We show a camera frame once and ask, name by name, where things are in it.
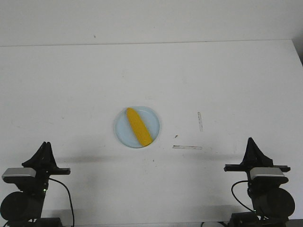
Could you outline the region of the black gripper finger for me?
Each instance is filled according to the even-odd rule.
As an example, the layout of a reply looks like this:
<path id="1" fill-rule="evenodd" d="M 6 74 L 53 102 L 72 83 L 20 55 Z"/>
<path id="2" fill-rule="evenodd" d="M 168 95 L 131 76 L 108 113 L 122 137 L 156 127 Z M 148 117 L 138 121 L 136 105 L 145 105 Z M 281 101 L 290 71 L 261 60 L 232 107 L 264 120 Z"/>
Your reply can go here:
<path id="1" fill-rule="evenodd" d="M 248 138 L 246 151 L 240 165 L 250 165 L 254 161 L 254 148 L 253 148 L 253 139 L 252 137 Z"/>
<path id="2" fill-rule="evenodd" d="M 48 168 L 58 168 L 57 163 L 53 156 L 53 150 L 50 142 L 46 143 L 46 155 L 45 155 L 45 163 Z"/>
<path id="3" fill-rule="evenodd" d="M 46 145 L 47 143 L 44 141 L 37 152 L 29 160 L 23 162 L 22 166 L 28 168 L 38 168 L 40 166 L 40 162 L 42 161 Z"/>
<path id="4" fill-rule="evenodd" d="M 262 153 L 253 138 L 250 138 L 251 152 L 258 166 L 273 166 L 273 160 Z"/>

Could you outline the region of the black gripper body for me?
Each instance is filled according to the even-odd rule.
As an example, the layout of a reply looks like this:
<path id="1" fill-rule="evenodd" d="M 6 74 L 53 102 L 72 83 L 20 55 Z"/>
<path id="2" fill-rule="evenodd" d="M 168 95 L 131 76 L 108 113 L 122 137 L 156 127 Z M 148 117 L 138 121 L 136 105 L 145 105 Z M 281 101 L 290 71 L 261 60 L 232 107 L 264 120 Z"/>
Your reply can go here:
<path id="1" fill-rule="evenodd" d="M 36 179 L 41 184 L 42 189 L 48 189 L 50 176 L 69 175 L 70 173 L 70 168 L 59 168 L 56 165 L 41 166 L 36 169 Z"/>
<path id="2" fill-rule="evenodd" d="M 224 167 L 224 171 L 225 172 L 245 172 L 247 175 L 247 180 L 242 181 L 241 183 L 247 183 L 248 189 L 272 189 L 272 188 L 279 188 L 279 186 L 282 185 L 282 184 L 275 184 L 275 183 L 252 181 L 250 179 L 250 170 L 255 167 L 276 167 L 276 168 L 280 168 L 284 174 L 288 173 L 291 170 L 291 168 L 289 166 L 285 166 L 285 165 L 281 166 L 281 165 L 275 165 L 275 164 L 273 164 L 273 166 L 258 166 L 256 164 L 250 164 L 250 165 L 226 164 Z M 238 184 L 240 184 L 240 182 L 234 183 L 232 185 L 232 189 Z"/>

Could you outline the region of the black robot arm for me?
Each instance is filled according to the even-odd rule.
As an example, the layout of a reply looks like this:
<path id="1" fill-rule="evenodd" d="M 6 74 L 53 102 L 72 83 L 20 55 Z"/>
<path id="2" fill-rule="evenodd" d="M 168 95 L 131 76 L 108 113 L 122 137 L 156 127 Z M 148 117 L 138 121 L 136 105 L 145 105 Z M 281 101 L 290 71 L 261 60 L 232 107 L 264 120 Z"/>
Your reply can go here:
<path id="1" fill-rule="evenodd" d="M 0 214 L 7 222 L 5 227 L 62 227 L 60 218 L 41 217 L 49 181 L 62 185 L 69 197 L 72 226 L 75 216 L 68 187 L 52 175 L 69 175 L 69 168 L 59 168 L 53 156 L 50 142 L 43 142 L 37 152 L 22 167 L 7 168 L 1 178 L 14 184 L 18 191 L 7 195 L 0 205 Z"/>
<path id="2" fill-rule="evenodd" d="M 242 162 L 226 164 L 224 171 L 246 173 L 244 182 L 253 207 L 247 212 L 233 213 L 226 226 L 285 227 L 295 210 L 292 195 L 281 188 L 289 181 L 285 173 L 290 170 L 289 166 L 274 165 L 249 137 Z"/>

